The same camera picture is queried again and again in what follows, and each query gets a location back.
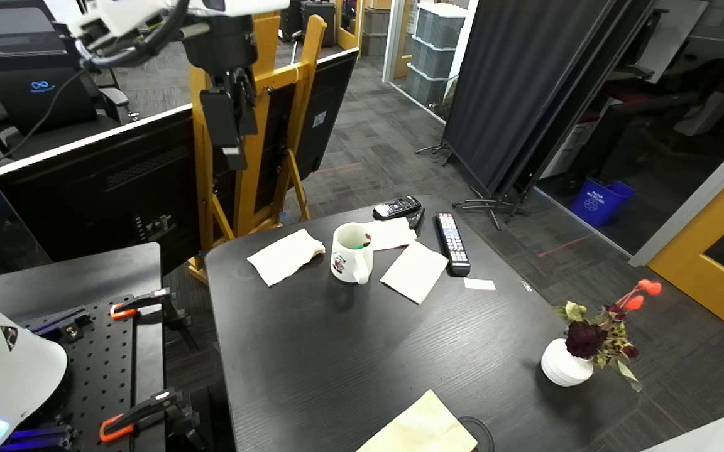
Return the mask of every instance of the black cable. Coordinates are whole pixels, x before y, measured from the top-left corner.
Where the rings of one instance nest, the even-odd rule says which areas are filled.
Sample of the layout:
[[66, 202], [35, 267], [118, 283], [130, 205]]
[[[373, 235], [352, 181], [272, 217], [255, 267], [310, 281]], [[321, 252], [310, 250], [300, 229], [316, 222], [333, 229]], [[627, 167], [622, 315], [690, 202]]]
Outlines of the black cable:
[[75, 70], [70, 77], [66, 77], [66, 79], [60, 82], [60, 88], [55, 90], [51, 105], [49, 105], [46, 113], [37, 117], [37, 122], [29, 131], [29, 136], [25, 136], [22, 141], [17, 141], [7, 152], [3, 152], [0, 161], [12, 157], [17, 151], [22, 151], [22, 147], [29, 144], [29, 141], [35, 136], [35, 131], [54, 116], [54, 111], [55, 111], [55, 105], [57, 105], [57, 99], [60, 99], [60, 92], [62, 92], [73, 79], [79, 79], [84, 73], [86, 73], [86, 70], [81, 67], [81, 70]]

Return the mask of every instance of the wooden frame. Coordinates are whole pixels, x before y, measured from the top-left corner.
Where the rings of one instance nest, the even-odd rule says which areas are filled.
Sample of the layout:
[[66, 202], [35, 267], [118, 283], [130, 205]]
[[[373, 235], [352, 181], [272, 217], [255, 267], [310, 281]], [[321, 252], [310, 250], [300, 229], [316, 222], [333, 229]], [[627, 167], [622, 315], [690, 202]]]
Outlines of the wooden frame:
[[[281, 23], [279, 14], [255, 16], [255, 34], [256, 34], [256, 46], [259, 46], [259, 60], [255, 62], [255, 79], [256, 79], [255, 116], [256, 116], [259, 131], [243, 138], [246, 167], [236, 173], [235, 205], [231, 205], [235, 226], [218, 195], [215, 193], [215, 144], [208, 141], [203, 105], [199, 99], [202, 90], [212, 88], [212, 79], [207, 70], [189, 67], [193, 147], [196, 147], [196, 198], [199, 198], [199, 229], [202, 229], [199, 235], [202, 235], [203, 250], [215, 247], [222, 241], [231, 241], [235, 235], [279, 226], [285, 195], [292, 185], [296, 191], [301, 217], [310, 217], [310, 205], [306, 205], [306, 195], [301, 188], [301, 177], [296, 173], [294, 152], [300, 147], [301, 126], [304, 126], [311, 82], [314, 82], [314, 67], [316, 67], [326, 23], [316, 14], [310, 16], [300, 62], [275, 67], [279, 23]], [[269, 119], [269, 95], [286, 85], [294, 85], [292, 116], [286, 126], [286, 157], [279, 165], [275, 201], [269, 205], [256, 205], [267, 119]], [[199, 279], [207, 279], [196, 257], [189, 261], [189, 267]]]

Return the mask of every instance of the white vase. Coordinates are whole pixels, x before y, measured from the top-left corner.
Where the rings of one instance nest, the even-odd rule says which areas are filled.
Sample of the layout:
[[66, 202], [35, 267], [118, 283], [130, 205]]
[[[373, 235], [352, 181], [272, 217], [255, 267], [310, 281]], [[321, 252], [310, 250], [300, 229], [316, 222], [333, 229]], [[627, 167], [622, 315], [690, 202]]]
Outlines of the white vase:
[[575, 387], [590, 379], [593, 360], [568, 353], [567, 338], [553, 338], [541, 355], [543, 373], [558, 387]]

